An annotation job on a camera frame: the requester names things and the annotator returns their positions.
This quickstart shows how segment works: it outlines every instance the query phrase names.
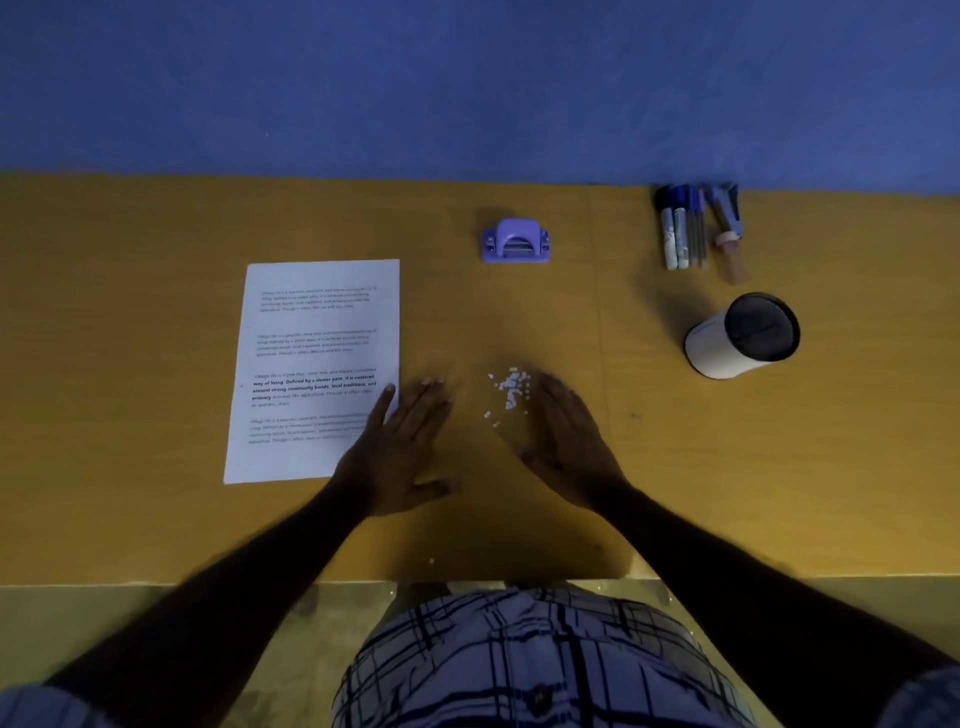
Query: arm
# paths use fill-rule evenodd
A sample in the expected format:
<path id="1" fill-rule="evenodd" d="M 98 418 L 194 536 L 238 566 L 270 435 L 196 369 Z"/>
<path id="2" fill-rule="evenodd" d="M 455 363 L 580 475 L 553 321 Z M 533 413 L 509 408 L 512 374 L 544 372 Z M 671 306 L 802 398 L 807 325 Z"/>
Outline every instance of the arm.
<path id="1" fill-rule="evenodd" d="M 425 380 L 380 396 L 336 473 L 299 511 L 194 575 L 47 684 L 120 726 L 214 726 L 227 715 L 270 638 L 350 532 L 367 516 L 409 510 L 450 493 L 414 484 L 452 400 Z"/>
<path id="2" fill-rule="evenodd" d="M 542 376 L 552 446 L 521 458 L 616 528 L 786 726 L 876 725 L 908 680 L 950 665 L 934 647 L 823 595 L 655 503 L 627 482 L 583 401 Z"/>

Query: pen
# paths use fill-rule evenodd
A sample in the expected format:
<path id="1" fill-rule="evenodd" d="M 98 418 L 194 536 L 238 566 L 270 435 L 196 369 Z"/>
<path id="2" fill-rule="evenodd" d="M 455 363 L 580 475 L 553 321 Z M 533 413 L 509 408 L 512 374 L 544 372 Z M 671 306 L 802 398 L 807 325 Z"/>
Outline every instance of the pen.
<path id="1" fill-rule="evenodd" d="M 700 263 L 700 238 L 697 237 L 697 188 L 684 185 L 686 201 L 686 246 L 690 250 L 690 267 Z"/>
<path id="2" fill-rule="evenodd" d="M 673 231 L 673 210 L 670 208 L 670 189 L 658 187 L 654 192 L 654 206 L 660 211 L 660 227 L 663 231 L 663 259 L 668 271 L 677 270 L 677 240 Z"/>
<path id="3" fill-rule="evenodd" d="M 707 201 L 704 199 L 704 190 L 697 187 L 693 190 L 697 198 L 697 235 L 700 237 L 700 267 L 707 268 L 710 263 L 710 251 L 707 244 L 707 228 L 704 225 L 704 210 L 707 209 Z"/>
<path id="4" fill-rule="evenodd" d="M 673 230 L 677 241 L 677 267 L 685 270 L 690 267 L 690 248 L 686 242 L 686 200 L 684 187 L 670 187 L 673 195 Z"/>

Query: floor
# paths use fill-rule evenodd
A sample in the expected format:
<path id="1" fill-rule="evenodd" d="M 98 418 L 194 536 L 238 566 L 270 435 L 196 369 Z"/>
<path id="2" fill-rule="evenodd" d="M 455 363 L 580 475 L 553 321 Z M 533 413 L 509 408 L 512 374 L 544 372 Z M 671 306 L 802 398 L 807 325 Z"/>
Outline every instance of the floor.
<path id="1" fill-rule="evenodd" d="M 657 580 L 583 581 L 599 594 L 645 601 L 686 623 L 711 660 L 729 666 Z M 960 576 L 830 578 L 810 582 L 862 606 L 960 657 Z M 457 592 L 495 587 L 451 584 Z M 0 687 L 42 679 L 165 587 L 7 587 L 0 589 Z M 344 669 L 393 599 L 389 582 L 311 587 L 277 631 L 233 708 L 227 728 L 323 726 Z M 763 728 L 779 726 L 752 692 Z"/>

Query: cylindrical container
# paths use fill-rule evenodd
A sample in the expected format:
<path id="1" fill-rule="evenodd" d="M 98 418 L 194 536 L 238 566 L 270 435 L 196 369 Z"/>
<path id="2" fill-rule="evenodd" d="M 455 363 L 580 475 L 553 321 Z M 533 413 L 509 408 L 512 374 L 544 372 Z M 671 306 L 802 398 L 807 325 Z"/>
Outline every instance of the cylindrical container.
<path id="1" fill-rule="evenodd" d="M 684 340 L 690 365 L 711 379 L 731 379 L 783 361 L 800 346 L 800 324 L 786 303 L 748 293 L 692 328 Z"/>

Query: paper sheet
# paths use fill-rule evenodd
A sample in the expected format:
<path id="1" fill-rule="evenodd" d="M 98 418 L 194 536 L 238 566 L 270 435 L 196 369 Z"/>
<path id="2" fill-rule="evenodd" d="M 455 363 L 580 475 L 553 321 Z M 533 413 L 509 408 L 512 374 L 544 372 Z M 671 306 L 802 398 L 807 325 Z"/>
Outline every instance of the paper sheet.
<path id="1" fill-rule="evenodd" d="M 333 474 L 398 384 L 399 310 L 399 260 L 249 266 L 224 482 Z"/>

